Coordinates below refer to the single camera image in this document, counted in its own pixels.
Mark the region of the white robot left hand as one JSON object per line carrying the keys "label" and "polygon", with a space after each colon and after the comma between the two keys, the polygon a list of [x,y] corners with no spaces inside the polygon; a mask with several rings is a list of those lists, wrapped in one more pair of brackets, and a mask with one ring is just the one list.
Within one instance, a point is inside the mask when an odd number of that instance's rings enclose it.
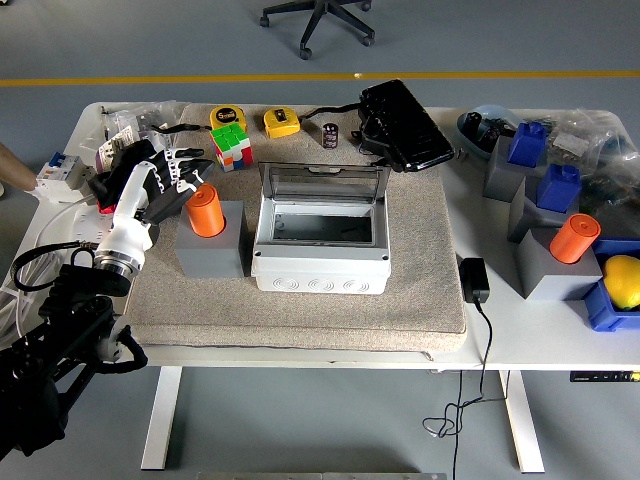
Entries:
{"label": "white robot left hand", "polygon": [[137,162],[118,193],[112,230],[96,249],[96,267],[137,274],[154,240],[151,228],[194,197],[214,168],[197,148],[171,148]]}

